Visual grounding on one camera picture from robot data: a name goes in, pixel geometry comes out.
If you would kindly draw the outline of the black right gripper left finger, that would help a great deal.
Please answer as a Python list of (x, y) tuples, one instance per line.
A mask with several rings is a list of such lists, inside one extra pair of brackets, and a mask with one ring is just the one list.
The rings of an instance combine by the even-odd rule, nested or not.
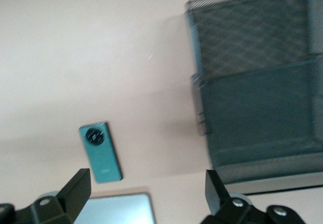
[(74, 223), (90, 195), (90, 169), (79, 169), (56, 194), (43, 195), (23, 209), (2, 203), (1, 223)]

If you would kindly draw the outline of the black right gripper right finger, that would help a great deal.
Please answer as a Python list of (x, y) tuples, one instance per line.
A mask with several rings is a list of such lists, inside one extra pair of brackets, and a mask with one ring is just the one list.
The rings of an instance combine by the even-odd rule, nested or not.
[(210, 215), (202, 223), (305, 223), (289, 207), (270, 205), (263, 212), (245, 195), (230, 195), (215, 170), (206, 171), (205, 197)]

